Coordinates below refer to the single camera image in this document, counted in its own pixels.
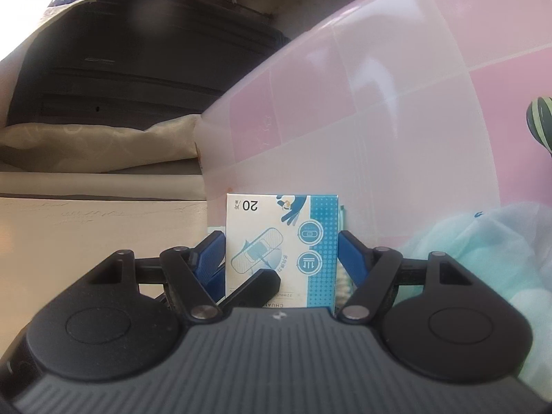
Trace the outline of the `beige cushion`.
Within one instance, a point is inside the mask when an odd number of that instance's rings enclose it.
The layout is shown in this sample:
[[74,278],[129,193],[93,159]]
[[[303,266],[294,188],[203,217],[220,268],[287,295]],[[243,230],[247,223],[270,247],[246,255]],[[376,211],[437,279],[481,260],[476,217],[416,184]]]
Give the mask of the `beige cushion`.
[[197,157],[200,117],[145,129],[80,124],[17,124],[1,130],[1,163],[27,172],[106,173]]

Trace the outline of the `green striped ball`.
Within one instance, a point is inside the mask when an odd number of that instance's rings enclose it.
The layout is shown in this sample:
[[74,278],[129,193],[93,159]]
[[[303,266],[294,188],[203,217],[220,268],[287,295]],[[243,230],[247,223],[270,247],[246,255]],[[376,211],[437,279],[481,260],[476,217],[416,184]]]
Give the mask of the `green striped ball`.
[[539,96],[530,102],[526,121],[532,137],[552,154],[552,99]]

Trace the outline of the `black cabinet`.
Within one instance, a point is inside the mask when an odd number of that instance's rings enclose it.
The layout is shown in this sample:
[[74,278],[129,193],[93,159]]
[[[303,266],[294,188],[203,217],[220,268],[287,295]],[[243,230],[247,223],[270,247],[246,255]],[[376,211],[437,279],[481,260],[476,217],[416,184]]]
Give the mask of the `black cabinet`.
[[202,0],[96,0],[25,54],[8,123],[145,130],[200,114],[286,44],[262,21]]

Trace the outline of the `white FamilyMart plastic bag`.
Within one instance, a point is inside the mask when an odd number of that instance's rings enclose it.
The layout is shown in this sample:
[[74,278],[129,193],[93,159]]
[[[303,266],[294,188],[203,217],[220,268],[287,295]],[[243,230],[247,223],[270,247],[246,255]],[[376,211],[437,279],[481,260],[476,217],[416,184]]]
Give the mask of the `white FamilyMart plastic bag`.
[[523,202],[458,215],[398,250],[412,259],[445,252],[520,311],[533,343],[519,377],[551,399],[551,207]]

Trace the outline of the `blue white bandage box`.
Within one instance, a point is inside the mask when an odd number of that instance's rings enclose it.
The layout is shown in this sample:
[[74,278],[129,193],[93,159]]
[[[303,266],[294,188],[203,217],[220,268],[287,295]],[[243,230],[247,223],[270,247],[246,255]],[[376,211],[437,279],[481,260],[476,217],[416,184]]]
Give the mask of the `blue white bandage box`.
[[226,294],[271,269],[281,283],[266,307],[333,310],[338,233],[337,195],[227,195]]

